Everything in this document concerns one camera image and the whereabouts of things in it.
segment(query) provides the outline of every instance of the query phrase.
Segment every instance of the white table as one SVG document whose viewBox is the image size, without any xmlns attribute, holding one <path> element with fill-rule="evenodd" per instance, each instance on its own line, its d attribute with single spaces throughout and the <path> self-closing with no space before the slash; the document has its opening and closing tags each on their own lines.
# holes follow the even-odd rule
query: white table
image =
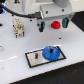
<svg viewBox="0 0 84 84">
<path fill-rule="evenodd" d="M 52 29 L 46 22 L 46 28 L 40 33 L 36 21 L 22 18 L 25 26 L 25 37 L 15 38 L 12 17 L 10 14 L 0 15 L 0 84 L 8 84 L 84 61 L 84 32 L 70 22 L 67 29 Z M 45 46 L 59 45 L 67 59 L 29 68 L 25 53 L 42 49 Z"/>
</svg>

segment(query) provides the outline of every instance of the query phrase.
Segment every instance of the white panel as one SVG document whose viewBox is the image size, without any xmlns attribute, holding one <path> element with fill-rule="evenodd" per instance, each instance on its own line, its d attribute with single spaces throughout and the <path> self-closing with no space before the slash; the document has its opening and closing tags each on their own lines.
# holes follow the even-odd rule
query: white panel
<svg viewBox="0 0 84 84">
<path fill-rule="evenodd" d="M 7 0 L 5 6 L 14 12 L 22 12 L 22 0 L 19 0 L 20 3 L 17 4 L 14 2 L 15 0 Z"/>
<path fill-rule="evenodd" d="M 36 3 L 36 0 L 26 0 L 26 3 L 24 4 L 25 6 L 24 13 L 29 14 L 29 13 L 40 11 L 40 5 L 50 4 L 50 3 L 53 2 Z M 72 5 L 73 12 L 84 11 L 84 4 L 83 4 L 84 0 L 70 0 L 70 3 Z"/>
</svg>

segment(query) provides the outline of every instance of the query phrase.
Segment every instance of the small black object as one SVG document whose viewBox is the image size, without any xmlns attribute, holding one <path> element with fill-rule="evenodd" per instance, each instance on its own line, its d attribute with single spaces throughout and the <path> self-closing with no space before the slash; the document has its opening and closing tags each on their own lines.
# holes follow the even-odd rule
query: small black object
<svg viewBox="0 0 84 84">
<path fill-rule="evenodd" d="M 62 9 L 62 12 L 64 12 L 64 9 Z"/>
<path fill-rule="evenodd" d="M 12 14 L 12 16 L 14 16 L 14 14 Z"/>
<path fill-rule="evenodd" d="M 44 30 L 44 26 L 43 26 L 43 25 L 44 25 L 44 23 L 41 22 L 41 28 L 39 28 L 39 31 L 40 31 L 40 32 L 43 32 L 43 30 Z"/>
<path fill-rule="evenodd" d="M 62 39 L 62 38 L 59 38 L 59 39 Z"/>
<path fill-rule="evenodd" d="M 2 24 L 2 23 L 0 23 L 0 27 L 1 27 L 1 26 L 3 26 L 3 24 Z"/>
<path fill-rule="evenodd" d="M 48 14 L 48 11 L 46 11 L 46 14 Z"/>
<path fill-rule="evenodd" d="M 3 13 L 3 8 L 0 8 L 0 14 L 2 14 Z"/>
<path fill-rule="evenodd" d="M 32 21 L 32 20 L 30 20 L 30 21 Z"/>
<path fill-rule="evenodd" d="M 37 24 L 37 26 L 39 26 L 39 24 Z"/>
<path fill-rule="evenodd" d="M 38 53 L 35 53 L 35 59 L 38 59 Z"/>
<path fill-rule="evenodd" d="M 15 2 L 14 2 L 14 3 L 20 3 L 20 2 L 19 2 L 19 0 L 15 0 Z"/>
<path fill-rule="evenodd" d="M 50 53 L 53 53 L 53 47 L 51 47 Z"/>
<path fill-rule="evenodd" d="M 6 0 L 0 0 L 1 3 L 4 3 Z"/>
</svg>

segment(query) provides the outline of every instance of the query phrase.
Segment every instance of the black cable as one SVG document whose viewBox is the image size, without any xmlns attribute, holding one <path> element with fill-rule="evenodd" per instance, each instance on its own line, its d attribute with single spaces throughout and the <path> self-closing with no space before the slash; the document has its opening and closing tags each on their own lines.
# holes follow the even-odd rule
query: black cable
<svg viewBox="0 0 84 84">
<path fill-rule="evenodd" d="M 23 14 L 18 14 L 16 12 L 13 12 L 12 10 L 8 9 L 7 7 L 5 7 L 2 3 L 0 3 L 0 6 L 2 8 L 4 8 L 6 11 L 8 11 L 9 13 L 19 16 L 19 17 L 24 17 L 24 18 L 33 18 L 33 19 L 42 19 L 41 17 L 41 12 L 35 12 L 34 14 L 28 14 L 28 15 L 23 15 Z"/>
<path fill-rule="evenodd" d="M 2 3 L 0 3 L 0 6 L 2 8 L 4 8 L 6 11 L 8 11 L 9 13 L 13 14 L 13 15 L 16 15 L 16 16 L 19 16 L 19 17 L 25 17 L 25 18 L 29 18 L 30 17 L 29 15 L 23 15 L 23 14 L 18 14 L 16 12 L 13 12 L 12 10 L 8 9 L 7 7 L 5 7 Z"/>
</svg>

